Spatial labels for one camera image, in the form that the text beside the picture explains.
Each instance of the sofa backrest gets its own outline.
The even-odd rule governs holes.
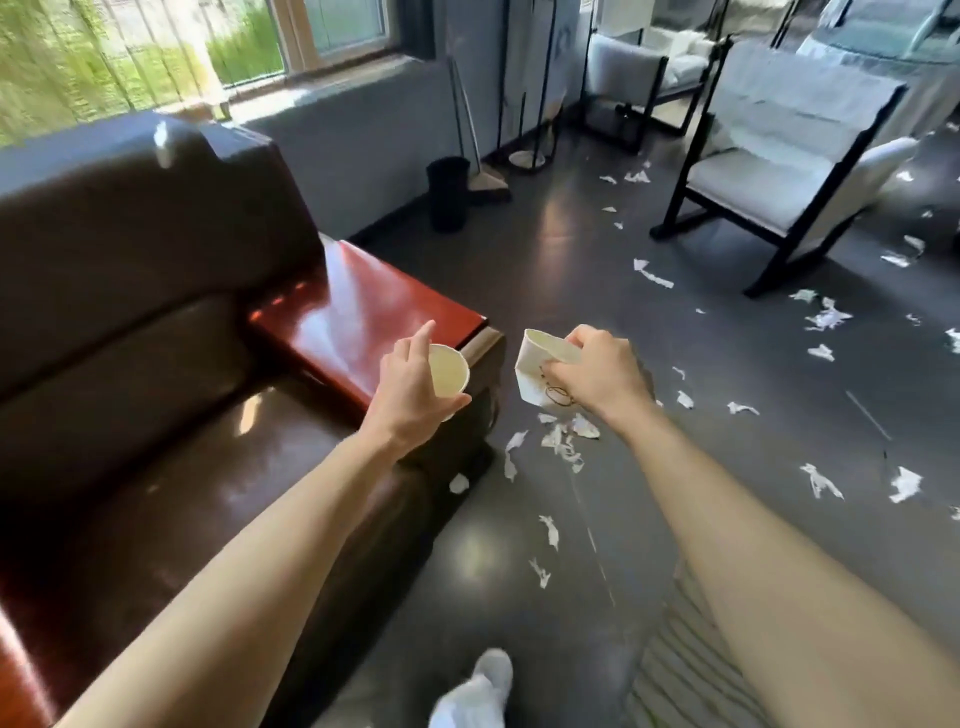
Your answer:
[[[0,150],[0,235],[0,498],[17,500],[74,493],[235,391],[238,306],[323,260],[269,139],[154,113]]]

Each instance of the white pants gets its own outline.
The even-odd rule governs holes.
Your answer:
[[[474,675],[444,695],[433,709],[429,728],[503,728],[503,706],[490,680]]]

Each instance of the person's right hand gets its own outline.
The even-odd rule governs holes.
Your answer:
[[[653,378],[637,362],[627,339],[580,324],[566,340],[583,350],[580,363],[550,361],[543,371],[608,425],[616,429],[638,407],[654,404]]]

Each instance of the trash can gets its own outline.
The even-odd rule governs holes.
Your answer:
[[[467,223],[469,160],[444,157],[427,165],[430,225],[437,232],[456,232]]]

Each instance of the white paper cup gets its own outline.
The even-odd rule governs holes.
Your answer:
[[[470,365],[456,349],[443,344],[431,344],[429,362],[430,375],[433,377],[433,391],[437,397],[456,397],[467,389],[470,381]]]
[[[558,382],[550,381],[542,371],[548,361],[579,364],[583,353],[565,339],[545,331],[527,328],[516,358],[516,384],[523,401],[556,414],[572,415],[580,410],[577,403]]]

